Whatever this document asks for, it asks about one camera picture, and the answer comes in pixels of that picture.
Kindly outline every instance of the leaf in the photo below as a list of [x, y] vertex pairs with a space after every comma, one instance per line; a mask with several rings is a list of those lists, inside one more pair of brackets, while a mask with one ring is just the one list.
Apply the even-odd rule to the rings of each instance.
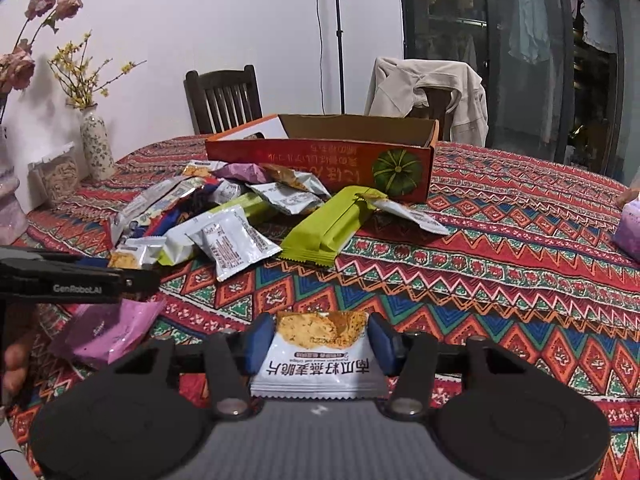
[[56, 28], [56, 19], [53, 16], [49, 16], [46, 20], [44, 20], [42, 24], [47, 25], [48, 27], [51, 27], [54, 34], [56, 34], [59, 31], [59, 29]]

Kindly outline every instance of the black circular disc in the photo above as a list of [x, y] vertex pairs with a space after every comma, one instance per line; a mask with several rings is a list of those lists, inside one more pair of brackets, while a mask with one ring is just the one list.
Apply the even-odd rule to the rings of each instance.
[[31, 449], [45, 470], [83, 480], [155, 479], [201, 442], [202, 410], [178, 392], [139, 376], [97, 385], [78, 384], [36, 416]]
[[606, 418], [578, 394], [549, 397], [469, 390], [436, 412], [434, 430], [452, 462], [478, 478], [569, 480], [595, 473], [609, 445]]

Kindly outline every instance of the pink vase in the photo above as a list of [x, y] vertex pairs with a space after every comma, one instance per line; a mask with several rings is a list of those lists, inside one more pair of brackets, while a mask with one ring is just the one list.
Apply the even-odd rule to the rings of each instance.
[[14, 243], [29, 225], [24, 211], [15, 197], [20, 180], [6, 149], [6, 129], [0, 124], [0, 245]]

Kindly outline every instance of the red tablecloth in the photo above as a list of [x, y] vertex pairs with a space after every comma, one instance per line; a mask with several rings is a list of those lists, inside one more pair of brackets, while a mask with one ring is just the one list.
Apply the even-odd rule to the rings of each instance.
[[[190, 158], [205, 158], [203, 137], [137, 150], [113, 179], [83, 186], [56, 211], [32, 212], [18, 243], [105, 256], [104, 221]], [[640, 267], [609, 241], [620, 219], [611, 204], [622, 186], [574, 168], [456, 144], [440, 145], [434, 164], [426, 208], [452, 228], [449, 237], [375, 215], [333, 270], [273, 259], [218, 284], [211, 263], [196, 259], [164, 281], [159, 294], [167, 306], [152, 334], [191, 342], [225, 326], [241, 329], [264, 311], [356, 308], [450, 343], [485, 335], [596, 402], [612, 431], [599, 478], [638, 480]], [[276, 218], [260, 230], [278, 241], [291, 225], [291, 218]], [[47, 352], [68, 317], [63, 306], [40, 307], [31, 402], [11, 414], [36, 471], [31, 420], [88, 373]], [[194, 402], [206, 400], [202, 378], [184, 380], [181, 390]], [[458, 378], [438, 377], [434, 405], [459, 390]]]

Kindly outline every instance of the red box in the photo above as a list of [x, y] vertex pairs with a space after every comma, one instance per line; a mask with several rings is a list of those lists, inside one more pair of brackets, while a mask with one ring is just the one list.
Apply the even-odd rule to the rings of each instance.
[[[237, 138], [244, 129], [260, 134], [266, 121], [265, 131], [277, 130], [276, 118], [288, 139]], [[225, 140], [229, 136], [235, 139]], [[437, 138], [438, 121], [429, 119], [279, 115], [209, 137], [205, 146], [209, 160], [310, 171], [331, 192], [357, 184], [404, 202], [424, 202]]]

